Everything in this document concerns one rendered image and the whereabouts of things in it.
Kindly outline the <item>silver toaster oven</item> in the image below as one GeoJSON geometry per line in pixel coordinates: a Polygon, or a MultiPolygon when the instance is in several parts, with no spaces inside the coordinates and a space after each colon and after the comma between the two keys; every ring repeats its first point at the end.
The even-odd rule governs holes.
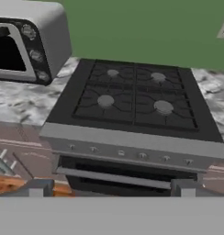
{"type": "Polygon", "coordinates": [[[35,50],[43,56],[43,62],[33,61],[37,81],[48,85],[72,55],[72,45],[67,16],[61,4],[30,0],[0,0],[0,17],[7,18],[16,26],[31,25],[37,35],[32,40],[35,50]],[[50,80],[41,81],[37,71],[45,72],[50,80]]]}

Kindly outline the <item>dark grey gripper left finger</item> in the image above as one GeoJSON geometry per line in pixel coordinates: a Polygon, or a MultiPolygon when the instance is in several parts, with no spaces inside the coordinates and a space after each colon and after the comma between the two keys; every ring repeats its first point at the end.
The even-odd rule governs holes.
{"type": "Polygon", "coordinates": [[[32,179],[15,192],[16,196],[53,196],[54,181],[51,179],[32,179]]]}

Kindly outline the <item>silver stove control panel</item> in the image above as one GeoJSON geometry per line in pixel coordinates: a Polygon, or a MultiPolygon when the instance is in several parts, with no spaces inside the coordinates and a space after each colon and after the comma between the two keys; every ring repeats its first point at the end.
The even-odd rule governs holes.
{"type": "Polygon", "coordinates": [[[219,142],[50,122],[44,124],[39,135],[50,144],[55,152],[96,160],[156,166],[189,172],[205,172],[211,165],[224,163],[224,144],[219,142]],[[70,144],[76,146],[74,151],[69,149],[70,144]],[[98,152],[91,152],[91,146],[97,147],[98,152]],[[126,155],[119,156],[119,150],[124,151],[126,155]],[[148,154],[148,160],[142,160],[138,157],[141,152],[148,154]],[[164,155],[170,156],[171,160],[163,162],[164,155]],[[191,165],[186,165],[185,159],[191,159],[194,162],[191,165]]]}

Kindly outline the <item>black oven door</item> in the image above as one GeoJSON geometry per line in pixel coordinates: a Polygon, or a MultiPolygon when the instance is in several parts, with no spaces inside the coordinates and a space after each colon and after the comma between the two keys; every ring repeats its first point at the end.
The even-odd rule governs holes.
{"type": "MultiPolygon", "coordinates": [[[[130,163],[95,160],[89,157],[61,155],[58,166],[68,169],[90,171],[96,173],[110,173],[129,177],[144,178],[169,182],[173,179],[197,180],[197,174],[187,171],[177,171],[160,167],[141,166],[130,163]]],[[[108,196],[170,196],[170,189],[147,187],[139,185],[121,184],[78,176],[66,175],[73,190],[94,192],[108,196]]]]}

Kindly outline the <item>brown base cupboard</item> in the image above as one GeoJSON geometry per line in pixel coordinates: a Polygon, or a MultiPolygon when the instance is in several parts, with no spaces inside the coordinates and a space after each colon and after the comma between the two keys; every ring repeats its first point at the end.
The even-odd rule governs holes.
{"type": "Polygon", "coordinates": [[[54,156],[49,144],[39,139],[38,127],[0,122],[0,153],[3,150],[6,150],[3,159],[9,166],[17,162],[13,170],[24,179],[62,179],[51,172],[54,156]]]}
{"type": "Polygon", "coordinates": [[[207,189],[224,194],[224,164],[211,165],[202,175],[202,185],[207,189]]]}

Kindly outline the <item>black gas hob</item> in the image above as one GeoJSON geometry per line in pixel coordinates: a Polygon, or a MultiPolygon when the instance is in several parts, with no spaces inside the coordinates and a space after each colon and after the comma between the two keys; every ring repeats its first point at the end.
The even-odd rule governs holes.
{"type": "Polygon", "coordinates": [[[82,59],[48,124],[222,142],[190,69],[82,59]]]}

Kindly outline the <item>toaster oven round knob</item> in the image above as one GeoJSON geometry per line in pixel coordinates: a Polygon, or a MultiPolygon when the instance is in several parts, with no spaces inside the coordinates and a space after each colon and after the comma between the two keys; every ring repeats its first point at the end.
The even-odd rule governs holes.
{"type": "Polygon", "coordinates": [[[41,81],[48,82],[50,77],[43,71],[37,71],[37,76],[41,81]]]}
{"type": "Polygon", "coordinates": [[[43,62],[43,56],[38,50],[31,50],[29,56],[32,60],[36,62],[43,62]]]}
{"type": "Polygon", "coordinates": [[[24,36],[28,37],[30,40],[33,40],[34,38],[36,38],[36,31],[35,29],[28,24],[25,24],[22,28],[21,28],[21,32],[24,36]]]}

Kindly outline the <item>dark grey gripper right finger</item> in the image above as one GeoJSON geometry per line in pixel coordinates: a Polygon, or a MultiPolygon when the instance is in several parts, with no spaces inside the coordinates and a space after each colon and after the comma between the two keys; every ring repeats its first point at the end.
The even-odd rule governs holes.
{"type": "Polygon", "coordinates": [[[208,197],[223,196],[223,194],[206,189],[203,185],[191,179],[174,179],[171,181],[171,196],[208,197]]]}

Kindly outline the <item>toaster oven glass door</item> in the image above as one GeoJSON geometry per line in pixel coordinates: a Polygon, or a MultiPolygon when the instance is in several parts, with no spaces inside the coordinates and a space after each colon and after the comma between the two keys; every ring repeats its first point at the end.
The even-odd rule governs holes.
{"type": "Polygon", "coordinates": [[[0,38],[0,80],[35,83],[37,77],[29,56],[35,50],[32,40],[21,33],[21,26],[7,18],[0,17],[0,27],[8,27],[10,31],[9,36],[0,38]]]}

